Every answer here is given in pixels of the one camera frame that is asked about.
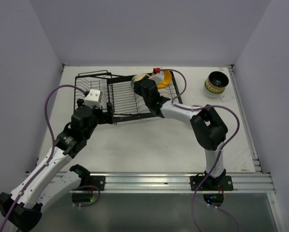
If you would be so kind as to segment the yellow sun pattern bowl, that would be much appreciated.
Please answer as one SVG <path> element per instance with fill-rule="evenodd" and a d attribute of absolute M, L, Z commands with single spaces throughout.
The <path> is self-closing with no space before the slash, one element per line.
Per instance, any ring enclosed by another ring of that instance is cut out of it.
<path fill-rule="evenodd" d="M 138 74 L 132 78 L 131 83 L 135 83 L 135 82 L 141 81 L 142 79 L 147 79 L 149 77 L 150 77 L 150 75 L 148 75 L 146 73 Z"/>

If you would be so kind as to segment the orange yellow bowl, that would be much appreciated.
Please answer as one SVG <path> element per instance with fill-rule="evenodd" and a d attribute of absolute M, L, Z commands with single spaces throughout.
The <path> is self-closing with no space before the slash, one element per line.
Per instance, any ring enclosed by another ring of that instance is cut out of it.
<path fill-rule="evenodd" d="M 172 81 L 172 73 L 168 70 L 160 71 L 158 73 L 159 77 L 162 77 L 162 81 L 157 84 L 158 88 L 165 88 L 167 87 Z"/>

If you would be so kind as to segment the white ribbed bowl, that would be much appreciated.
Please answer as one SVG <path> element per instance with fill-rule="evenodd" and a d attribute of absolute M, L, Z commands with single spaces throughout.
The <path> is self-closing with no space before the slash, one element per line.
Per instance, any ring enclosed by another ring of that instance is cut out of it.
<path fill-rule="evenodd" d="M 212 93 L 210 91 L 204 91 L 205 92 L 205 95 L 209 98 L 212 98 L 212 99 L 217 99 L 217 98 L 220 98 L 222 96 L 222 93 Z"/>

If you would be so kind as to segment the beige bowl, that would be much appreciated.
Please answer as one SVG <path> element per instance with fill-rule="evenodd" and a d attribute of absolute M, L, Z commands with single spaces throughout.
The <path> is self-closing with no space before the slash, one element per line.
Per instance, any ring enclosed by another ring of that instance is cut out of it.
<path fill-rule="evenodd" d="M 210 73 L 206 80 L 216 87 L 226 87 L 230 82 L 227 75 L 220 71 Z"/>

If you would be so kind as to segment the white blue striped bowl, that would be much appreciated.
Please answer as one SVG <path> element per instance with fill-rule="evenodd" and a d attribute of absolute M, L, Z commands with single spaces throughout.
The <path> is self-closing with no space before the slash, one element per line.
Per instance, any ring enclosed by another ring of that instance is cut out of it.
<path fill-rule="evenodd" d="M 213 94 L 221 94 L 225 91 L 225 87 L 216 87 L 212 85 L 210 82 L 208 82 L 207 80 L 204 83 L 204 87 L 208 92 L 213 93 Z"/>

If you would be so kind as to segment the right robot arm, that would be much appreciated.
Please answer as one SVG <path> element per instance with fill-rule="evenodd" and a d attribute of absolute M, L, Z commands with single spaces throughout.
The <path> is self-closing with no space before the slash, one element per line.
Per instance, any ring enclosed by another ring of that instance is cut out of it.
<path fill-rule="evenodd" d="M 228 128 L 216 110 L 174 104 L 171 99 L 159 93 L 155 81 L 146 77 L 133 77 L 131 86 L 155 116 L 174 119 L 192 127 L 198 144 L 205 151 L 206 169 L 202 187 L 210 190 L 220 187 L 226 175 L 222 146 Z"/>

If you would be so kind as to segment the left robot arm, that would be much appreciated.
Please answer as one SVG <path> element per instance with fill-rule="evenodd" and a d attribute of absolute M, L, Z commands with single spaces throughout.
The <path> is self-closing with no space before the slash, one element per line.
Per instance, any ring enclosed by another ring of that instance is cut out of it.
<path fill-rule="evenodd" d="M 112 124 L 114 109 L 106 109 L 78 99 L 77 109 L 63 131 L 57 136 L 48 154 L 30 175 L 11 193 L 0 194 L 0 212 L 22 232 L 31 231 L 40 221 L 48 206 L 74 189 L 98 190 L 90 184 L 90 172 L 77 164 L 55 183 L 57 173 L 87 145 L 99 124 Z"/>

